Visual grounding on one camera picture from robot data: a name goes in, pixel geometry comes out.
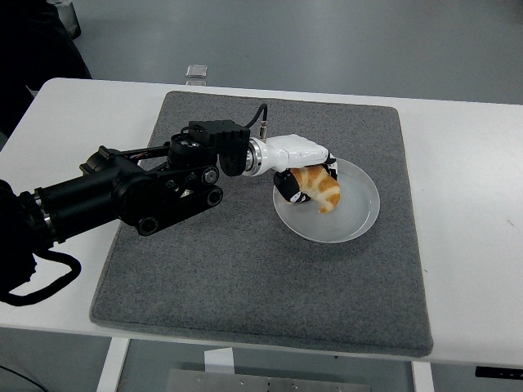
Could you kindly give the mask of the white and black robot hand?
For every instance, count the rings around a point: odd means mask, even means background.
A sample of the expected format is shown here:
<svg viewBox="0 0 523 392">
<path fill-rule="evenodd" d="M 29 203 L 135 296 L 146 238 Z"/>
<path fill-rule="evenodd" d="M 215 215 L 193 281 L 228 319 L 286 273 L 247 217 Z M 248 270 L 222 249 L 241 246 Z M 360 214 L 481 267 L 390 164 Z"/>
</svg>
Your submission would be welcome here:
<svg viewBox="0 0 523 392">
<path fill-rule="evenodd" d="M 279 194 L 290 203 L 306 203 L 320 196 L 329 208 L 339 200 L 337 160 L 322 145 L 295 134 L 251 140 L 253 169 L 258 175 L 274 172 Z"/>
</svg>

